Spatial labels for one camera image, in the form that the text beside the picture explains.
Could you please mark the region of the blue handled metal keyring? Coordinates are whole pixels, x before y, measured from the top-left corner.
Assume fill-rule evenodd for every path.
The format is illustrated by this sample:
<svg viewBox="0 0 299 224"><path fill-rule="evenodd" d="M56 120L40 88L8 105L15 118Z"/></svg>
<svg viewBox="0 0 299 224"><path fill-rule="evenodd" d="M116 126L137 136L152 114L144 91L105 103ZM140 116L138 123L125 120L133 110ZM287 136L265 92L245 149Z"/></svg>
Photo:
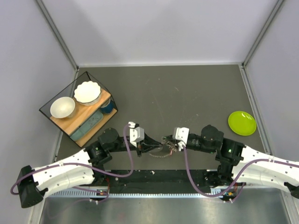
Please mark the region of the blue handled metal keyring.
<svg viewBox="0 0 299 224"><path fill-rule="evenodd" d="M157 152L150 152L150 156L155 158L166 158L168 156L171 156L175 152L170 152L166 146L162 144L162 149Z"/></svg>

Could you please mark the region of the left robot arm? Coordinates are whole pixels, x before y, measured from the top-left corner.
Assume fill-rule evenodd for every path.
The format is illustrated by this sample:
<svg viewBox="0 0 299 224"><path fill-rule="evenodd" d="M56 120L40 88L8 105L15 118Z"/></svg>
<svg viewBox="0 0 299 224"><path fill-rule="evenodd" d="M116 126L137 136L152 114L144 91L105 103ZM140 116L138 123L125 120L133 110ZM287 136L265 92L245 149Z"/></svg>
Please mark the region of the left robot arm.
<svg viewBox="0 0 299 224"><path fill-rule="evenodd" d="M104 171L103 165L111 161L112 152L126 151L132 160L132 151L138 156L161 147L162 144L147 134L141 127L125 127L120 136L114 128L106 129L89 146L58 162L32 168L24 166L14 187L18 189L21 207L29 208L59 191L91 184L101 185L106 176L113 173Z"/></svg>

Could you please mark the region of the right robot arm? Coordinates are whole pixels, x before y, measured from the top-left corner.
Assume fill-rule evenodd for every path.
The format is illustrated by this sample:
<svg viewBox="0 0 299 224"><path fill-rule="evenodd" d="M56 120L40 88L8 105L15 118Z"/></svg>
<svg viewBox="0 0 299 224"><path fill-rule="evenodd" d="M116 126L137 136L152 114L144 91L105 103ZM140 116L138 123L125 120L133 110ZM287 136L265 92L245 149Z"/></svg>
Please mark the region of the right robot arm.
<svg viewBox="0 0 299 224"><path fill-rule="evenodd" d="M201 134L186 127L176 127L174 133L162 138L164 144L178 151L188 149L215 155L220 164L216 178L219 185L256 184L289 192L299 197L299 164L259 152L243 143L227 139L224 133L207 125Z"/></svg>

